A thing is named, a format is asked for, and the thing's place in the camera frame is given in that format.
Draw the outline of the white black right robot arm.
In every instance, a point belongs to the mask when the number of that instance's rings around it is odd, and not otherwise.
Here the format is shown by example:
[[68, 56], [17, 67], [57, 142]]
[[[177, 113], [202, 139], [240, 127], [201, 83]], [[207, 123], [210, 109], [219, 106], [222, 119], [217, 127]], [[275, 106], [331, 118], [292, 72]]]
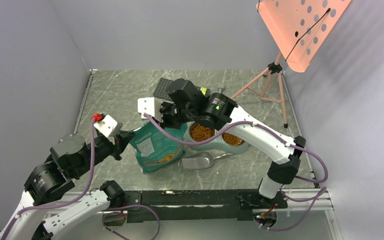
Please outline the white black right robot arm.
[[223, 93], [205, 96], [189, 80], [176, 79], [166, 91], [171, 101], [156, 100], [153, 104], [154, 118], [162, 128], [179, 128], [182, 124], [196, 122], [234, 135], [271, 159], [255, 195], [260, 207], [268, 208], [275, 202], [280, 188], [293, 181], [307, 143], [304, 137], [283, 135], [254, 118]]

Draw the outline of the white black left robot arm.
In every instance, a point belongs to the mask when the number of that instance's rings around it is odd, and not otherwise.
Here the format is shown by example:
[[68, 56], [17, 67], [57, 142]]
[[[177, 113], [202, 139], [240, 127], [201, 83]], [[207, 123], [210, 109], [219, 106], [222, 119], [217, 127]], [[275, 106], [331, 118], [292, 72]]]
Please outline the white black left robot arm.
[[112, 143], [102, 133], [87, 144], [80, 134], [69, 134], [50, 148], [46, 161], [34, 168], [24, 184], [21, 200], [11, 220], [0, 231], [0, 240], [55, 240], [64, 231], [91, 215], [126, 205], [125, 192], [114, 180], [105, 181], [91, 196], [91, 186], [71, 201], [55, 204], [74, 188], [73, 180], [88, 174], [108, 156], [121, 160], [134, 133], [121, 130]]

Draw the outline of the metal food scoop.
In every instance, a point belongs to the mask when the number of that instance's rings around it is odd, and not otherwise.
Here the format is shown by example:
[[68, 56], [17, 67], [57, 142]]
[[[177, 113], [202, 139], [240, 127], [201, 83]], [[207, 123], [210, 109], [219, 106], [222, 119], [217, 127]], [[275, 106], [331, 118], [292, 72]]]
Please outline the metal food scoop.
[[210, 168], [214, 164], [215, 160], [221, 160], [233, 155], [233, 153], [225, 152], [217, 156], [213, 156], [208, 151], [200, 151], [183, 157], [181, 163], [183, 169], [185, 170], [203, 170]]

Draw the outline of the green pet food bag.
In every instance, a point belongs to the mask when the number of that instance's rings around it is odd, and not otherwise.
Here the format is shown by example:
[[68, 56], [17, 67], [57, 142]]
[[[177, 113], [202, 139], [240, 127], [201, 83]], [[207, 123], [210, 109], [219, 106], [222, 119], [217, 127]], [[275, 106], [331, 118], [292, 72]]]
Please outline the green pet food bag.
[[134, 149], [135, 158], [143, 174], [159, 170], [185, 153], [182, 144], [165, 136], [151, 122], [132, 132], [134, 138], [129, 144]]

